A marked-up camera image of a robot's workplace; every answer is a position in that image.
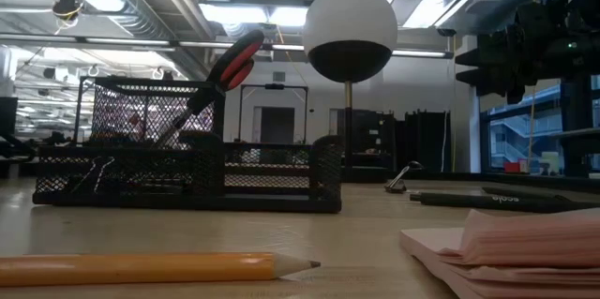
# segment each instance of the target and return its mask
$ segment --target wooden desk surface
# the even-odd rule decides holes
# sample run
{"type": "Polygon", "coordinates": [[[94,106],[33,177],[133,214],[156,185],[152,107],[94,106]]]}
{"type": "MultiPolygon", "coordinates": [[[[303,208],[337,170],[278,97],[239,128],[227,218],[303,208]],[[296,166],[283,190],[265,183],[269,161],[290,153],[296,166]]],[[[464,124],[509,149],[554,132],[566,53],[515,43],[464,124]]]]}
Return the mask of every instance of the wooden desk surface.
{"type": "MultiPolygon", "coordinates": [[[[61,208],[34,206],[34,183],[0,180],[0,256],[272,251],[320,261],[322,267],[268,282],[0,289],[3,299],[455,298],[399,247],[398,233],[461,226],[469,209],[423,206],[408,195],[387,194],[380,185],[345,185],[337,215],[61,208]]],[[[501,185],[407,181],[407,186],[479,194],[481,186],[501,185]]]]}

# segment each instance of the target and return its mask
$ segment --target door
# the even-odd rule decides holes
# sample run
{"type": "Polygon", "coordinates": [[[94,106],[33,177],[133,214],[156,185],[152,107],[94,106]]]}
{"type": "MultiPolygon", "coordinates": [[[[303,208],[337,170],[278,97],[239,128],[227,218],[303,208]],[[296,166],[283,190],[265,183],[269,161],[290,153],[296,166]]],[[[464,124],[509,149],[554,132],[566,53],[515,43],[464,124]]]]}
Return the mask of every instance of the door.
{"type": "Polygon", "coordinates": [[[293,143],[294,108],[262,107],[261,142],[293,143]]]}

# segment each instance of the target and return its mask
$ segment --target black mesh desk organizer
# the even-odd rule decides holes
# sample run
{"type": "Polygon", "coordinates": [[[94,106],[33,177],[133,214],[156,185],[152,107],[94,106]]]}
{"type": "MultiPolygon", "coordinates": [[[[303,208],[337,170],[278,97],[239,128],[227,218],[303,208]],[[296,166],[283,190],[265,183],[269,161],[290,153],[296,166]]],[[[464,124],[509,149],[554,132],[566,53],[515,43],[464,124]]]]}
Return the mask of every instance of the black mesh desk organizer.
{"type": "Polygon", "coordinates": [[[342,140],[221,140],[222,91],[209,82],[98,78],[84,146],[41,147],[36,204],[336,213],[342,140]],[[161,130],[197,89],[215,97],[168,145],[161,130]]]}

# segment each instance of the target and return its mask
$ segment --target white and black ball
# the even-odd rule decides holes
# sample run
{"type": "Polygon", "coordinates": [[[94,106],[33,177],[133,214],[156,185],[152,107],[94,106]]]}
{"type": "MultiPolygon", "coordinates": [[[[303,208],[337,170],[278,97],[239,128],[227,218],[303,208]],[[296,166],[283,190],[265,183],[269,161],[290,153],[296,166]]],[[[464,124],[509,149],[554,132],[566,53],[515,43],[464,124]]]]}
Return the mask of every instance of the white and black ball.
{"type": "Polygon", "coordinates": [[[315,0],[303,31],[310,64],[335,82],[361,82],[383,69],[398,28],[386,0],[315,0]]]}

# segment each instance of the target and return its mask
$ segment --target yellow pencil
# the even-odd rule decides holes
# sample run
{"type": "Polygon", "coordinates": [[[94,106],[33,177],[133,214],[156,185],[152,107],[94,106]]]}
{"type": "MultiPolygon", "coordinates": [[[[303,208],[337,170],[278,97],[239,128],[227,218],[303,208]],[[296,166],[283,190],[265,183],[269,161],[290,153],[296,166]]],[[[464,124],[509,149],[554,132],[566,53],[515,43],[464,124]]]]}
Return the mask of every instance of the yellow pencil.
{"type": "Polygon", "coordinates": [[[0,286],[269,280],[320,265],[277,253],[32,255],[0,258],[0,286]]]}

